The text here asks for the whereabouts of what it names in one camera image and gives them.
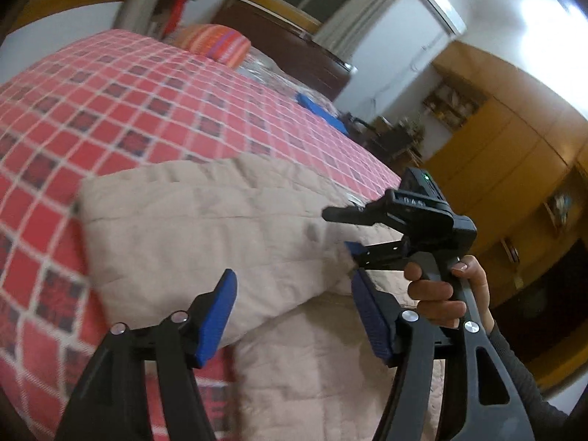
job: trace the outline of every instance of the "orange striped pillow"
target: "orange striped pillow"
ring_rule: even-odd
[[[179,32],[172,45],[206,56],[229,68],[245,59],[251,42],[237,30],[222,25],[190,25]]]

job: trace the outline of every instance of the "wrist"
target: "wrist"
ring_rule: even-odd
[[[494,317],[490,313],[489,310],[480,314],[481,323],[484,326],[484,330],[486,330],[486,334],[490,334],[490,332],[494,329],[495,321]]]

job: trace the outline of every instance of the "silver screw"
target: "silver screw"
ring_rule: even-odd
[[[187,322],[187,313],[186,312],[174,312],[172,313],[171,320],[174,323],[183,323]]]
[[[405,310],[402,312],[402,318],[404,318],[407,322],[415,322],[419,319],[419,314],[413,312],[412,310]]]
[[[470,333],[477,333],[480,331],[480,326],[476,322],[466,322],[463,327]]]
[[[111,334],[122,335],[126,331],[126,325],[124,323],[115,323],[111,326]]]

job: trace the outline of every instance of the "dark gray sleeve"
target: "dark gray sleeve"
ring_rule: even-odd
[[[494,325],[488,338],[513,380],[527,411],[536,441],[561,439],[563,425],[567,419],[566,413],[561,412],[543,399],[533,375],[510,349],[508,341],[502,336],[497,324]]]

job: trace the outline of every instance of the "air conditioner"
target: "air conditioner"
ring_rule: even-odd
[[[423,2],[439,18],[449,33],[460,36],[466,32],[466,24],[449,0],[423,0]]]

